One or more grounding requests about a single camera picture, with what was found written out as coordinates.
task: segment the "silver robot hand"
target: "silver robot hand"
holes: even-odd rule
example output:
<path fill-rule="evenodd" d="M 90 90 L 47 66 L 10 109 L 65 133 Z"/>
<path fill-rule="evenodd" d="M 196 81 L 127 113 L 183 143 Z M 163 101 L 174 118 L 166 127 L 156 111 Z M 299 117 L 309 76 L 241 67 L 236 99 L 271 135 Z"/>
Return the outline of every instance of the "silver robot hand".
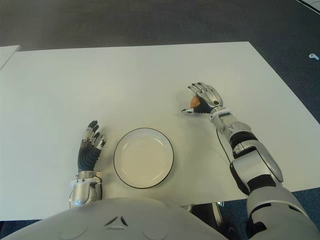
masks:
<path fill-rule="evenodd" d="M 198 82 L 192 83 L 188 88 L 197 97 L 199 104 L 192 108 L 183 109 L 183 113 L 210 114 L 213 109 L 223 107 L 222 98 L 212 86 Z"/>

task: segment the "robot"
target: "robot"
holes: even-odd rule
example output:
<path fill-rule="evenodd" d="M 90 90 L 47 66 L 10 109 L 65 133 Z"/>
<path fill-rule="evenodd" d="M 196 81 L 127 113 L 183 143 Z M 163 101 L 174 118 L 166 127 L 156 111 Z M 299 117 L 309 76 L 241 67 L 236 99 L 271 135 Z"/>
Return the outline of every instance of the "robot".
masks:
<path fill-rule="evenodd" d="M 307 213 L 282 185 L 282 172 L 251 128 L 224 107 L 218 92 L 202 82 L 188 88 L 199 104 L 183 113 L 210 114 L 209 121 L 232 148 L 231 174 L 248 195 L 246 222 L 252 240 L 318 240 L 320 233 Z M 70 209 L 5 237 L 6 240 L 226 240 L 221 233 L 178 206 L 143 198 L 102 199 L 102 180 L 94 171 L 106 136 L 98 122 L 86 128 L 72 182 Z"/>

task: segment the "robotic arm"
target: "robotic arm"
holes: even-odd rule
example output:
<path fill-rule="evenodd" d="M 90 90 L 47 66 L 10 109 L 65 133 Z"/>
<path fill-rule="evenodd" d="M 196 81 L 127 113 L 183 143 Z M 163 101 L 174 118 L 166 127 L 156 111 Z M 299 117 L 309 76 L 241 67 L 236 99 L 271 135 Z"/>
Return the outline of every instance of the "robotic arm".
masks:
<path fill-rule="evenodd" d="M 69 197 L 70 208 L 81 206 L 102 199 L 102 180 L 100 172 L 94 172 L 95 164 L 100 156 L 101 149 L 106 144 L 106 135 L 100 136 L 98 121 L 92 121 L 85 129 L 78 154 L 78 174 L 71 182 L 73 191 Z"/>
<path fill-rule="evenodd" d="M 217 91 L 202 82 L 188 87 L 199 105 L 186 113 L 208 113 L 210 121 L 230 143 L 234 160 L 230 171 L 238 188 L 248 195 L 246 230 L 252 239 L 319 239 L 307 213 L 283 187 L 283 175 L 266 147 L 251 128 L 223 106 Z"/>

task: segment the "gray carpet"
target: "gray carpet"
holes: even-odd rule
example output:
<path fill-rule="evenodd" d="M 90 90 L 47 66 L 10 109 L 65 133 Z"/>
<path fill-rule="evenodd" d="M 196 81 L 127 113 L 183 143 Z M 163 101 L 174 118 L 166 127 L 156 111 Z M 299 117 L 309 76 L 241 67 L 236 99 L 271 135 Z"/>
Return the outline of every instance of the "gray carpet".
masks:
<path fill-rule="evenodd" d="M 22 51 L 249 41 L 320 121 L 320 61 L 308 58 L 320 56 L 320 15 L 295 0 L 0 0 L 0 8 L 0 45 Z M 320 189 L 295 195 L 320 229 Z M 222 213 L 243 227 L 243 201 Z"/>

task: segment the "robot forearm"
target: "robot forearm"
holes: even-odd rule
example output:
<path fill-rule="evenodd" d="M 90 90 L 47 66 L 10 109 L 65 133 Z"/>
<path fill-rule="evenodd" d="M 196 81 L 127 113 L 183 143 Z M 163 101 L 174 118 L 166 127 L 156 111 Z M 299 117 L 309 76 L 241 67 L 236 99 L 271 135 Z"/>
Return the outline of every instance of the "robot forearm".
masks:
<path fill-rule="evenodd" d="M 283 175 L 251 128 L 229 110 L 217 107 L 210 120 L 231 145 L 230 170 L 247 200 L 247 234 L 252 239 L 319 239 L 317 227 L 292 195 L 282 186 Z"/>

